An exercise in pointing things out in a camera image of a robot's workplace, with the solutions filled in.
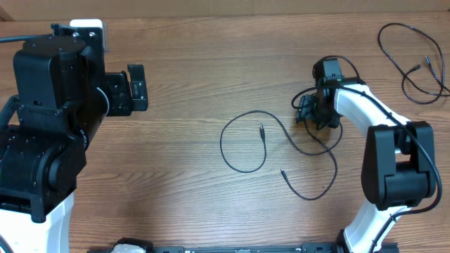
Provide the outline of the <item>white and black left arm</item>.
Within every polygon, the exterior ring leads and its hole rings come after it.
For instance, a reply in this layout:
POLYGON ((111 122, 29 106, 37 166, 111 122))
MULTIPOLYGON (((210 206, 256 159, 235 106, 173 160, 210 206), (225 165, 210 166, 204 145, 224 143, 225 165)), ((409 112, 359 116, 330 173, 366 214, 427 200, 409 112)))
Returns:
POLYGON ((106 117, 148 108, 142 65, 107 73, 100 40, 32 35, 1 110, 1 251, 68 252, 77 176, 106 117))

